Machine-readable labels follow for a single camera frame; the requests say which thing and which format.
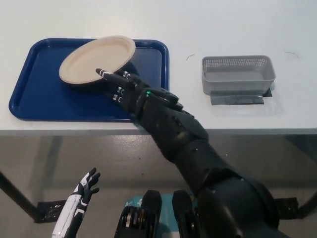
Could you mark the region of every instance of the plastic tray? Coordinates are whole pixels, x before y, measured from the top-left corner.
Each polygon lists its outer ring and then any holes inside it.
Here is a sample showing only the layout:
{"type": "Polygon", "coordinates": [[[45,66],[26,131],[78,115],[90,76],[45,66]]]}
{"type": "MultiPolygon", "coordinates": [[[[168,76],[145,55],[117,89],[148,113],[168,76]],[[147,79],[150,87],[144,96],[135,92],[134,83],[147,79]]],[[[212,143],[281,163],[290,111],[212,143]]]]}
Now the plastic tray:
{"type": "MultiPolygon", "coordinates": [[[[120,106],[103,94],[83,93],[66,85],[58,70],[75,49],[93,39],[45,39],[27,56],[12,93],[9,109],[23,120],[41,121],[130,121],[120,106]]],[[[155,40],[134,40],[131,59],[138,74],[152,87],[168,90],[168,49],[155,40]]]]}
{"type": "Polygon", "coordinates": [[[274,79],[267,56],[203,58],[203,90],[207,95],[263,95],[274,79]]]}

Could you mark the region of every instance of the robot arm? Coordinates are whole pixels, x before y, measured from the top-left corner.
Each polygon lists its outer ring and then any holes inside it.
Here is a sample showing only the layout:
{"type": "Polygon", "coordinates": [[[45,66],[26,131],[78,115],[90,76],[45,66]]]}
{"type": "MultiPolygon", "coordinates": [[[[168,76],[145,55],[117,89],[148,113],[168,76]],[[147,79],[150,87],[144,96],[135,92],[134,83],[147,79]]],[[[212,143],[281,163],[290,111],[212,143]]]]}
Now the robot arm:
{"type": "Polygon", "coordinates": [[[91,189],[100,177],[100,173],[95,174],[95,172],[96,168],[87,173],[67,199],[55,225],[52,238],[76,237],[91,196],[99,191],[99,188],[91,189]]]}
{"type": "Polygon", "coordinates": [[[150,88],[137,75],[96,72],[115,89],[108,95],[153,137],[198,200],[203,229],[212,238],[287,238],[277,230],[274,199],[259,182],[228,165],[208,142],[202,125],[178,98],[150,88]]]}

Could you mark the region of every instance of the fingertip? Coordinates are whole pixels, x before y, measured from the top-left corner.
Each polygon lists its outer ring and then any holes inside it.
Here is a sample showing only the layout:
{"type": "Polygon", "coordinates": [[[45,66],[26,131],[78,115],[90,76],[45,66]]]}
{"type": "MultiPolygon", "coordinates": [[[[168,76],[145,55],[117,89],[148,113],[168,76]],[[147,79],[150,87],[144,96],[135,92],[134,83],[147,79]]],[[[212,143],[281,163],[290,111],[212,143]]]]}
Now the fingertip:
{"type": "Polygon", "coordinates": [[[96,171],[97,171],[97,169],[93,168],[92,170],[90,170],[89,174],[93,175],[96,171]]]}

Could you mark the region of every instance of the gray basket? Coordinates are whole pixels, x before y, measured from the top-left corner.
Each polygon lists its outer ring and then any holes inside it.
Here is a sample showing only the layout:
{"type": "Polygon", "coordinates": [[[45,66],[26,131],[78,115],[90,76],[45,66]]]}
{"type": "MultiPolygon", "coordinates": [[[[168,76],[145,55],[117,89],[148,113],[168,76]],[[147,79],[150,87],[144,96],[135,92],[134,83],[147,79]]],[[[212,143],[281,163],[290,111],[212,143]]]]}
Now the gray basket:
{"type": "Polygon", "coordinates": [[[274,79],[267,56],[203,58],[203,90],[207,95],[263,95],[274,79]]]}

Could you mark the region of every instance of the blue tray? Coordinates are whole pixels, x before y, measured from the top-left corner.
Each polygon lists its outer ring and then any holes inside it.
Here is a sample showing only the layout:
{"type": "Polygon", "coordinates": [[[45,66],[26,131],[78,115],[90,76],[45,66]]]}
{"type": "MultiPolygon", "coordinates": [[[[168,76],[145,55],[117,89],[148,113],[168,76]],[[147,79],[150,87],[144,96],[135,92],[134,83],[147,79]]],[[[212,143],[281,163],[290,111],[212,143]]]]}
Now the blue tray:
{"type": "MultiPolygon", "coordinates": [[[[23,120],[130,121],[130,116],[103,94],[80,92],[61,81],[63,60],[93,39],[45,39],[31,49],[12,93],[9,109],[23,120]]],[[[155,40],[134,40],[131,63],[154,88],[168,90],[168,49],[155,40]]]]}

